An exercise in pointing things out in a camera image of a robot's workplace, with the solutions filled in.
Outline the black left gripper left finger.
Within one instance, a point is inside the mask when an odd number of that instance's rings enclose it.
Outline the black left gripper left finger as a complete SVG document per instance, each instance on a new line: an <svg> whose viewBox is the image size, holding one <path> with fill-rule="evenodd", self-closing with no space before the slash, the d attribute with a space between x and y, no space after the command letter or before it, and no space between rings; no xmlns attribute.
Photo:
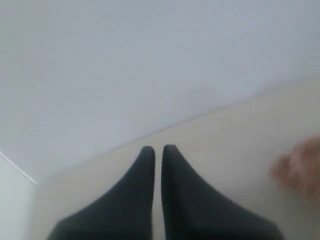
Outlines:
<svg viewBox="0 0 320 240"><path fill-rule="evenodd" d="M50 240L151 240L155 151L144 146L125 175L105 194L59 221Z"/></svg>

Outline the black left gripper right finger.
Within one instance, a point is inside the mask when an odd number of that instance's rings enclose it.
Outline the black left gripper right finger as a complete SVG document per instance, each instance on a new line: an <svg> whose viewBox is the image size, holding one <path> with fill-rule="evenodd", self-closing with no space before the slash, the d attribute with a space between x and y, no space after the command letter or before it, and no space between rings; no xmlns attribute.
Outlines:
<svg viewBox="0 0 320 240"><path fill-rule="evenodd" d="M161 200L167 240L282 240L271 221L211 187L175 145L163 148Z"/></svg>

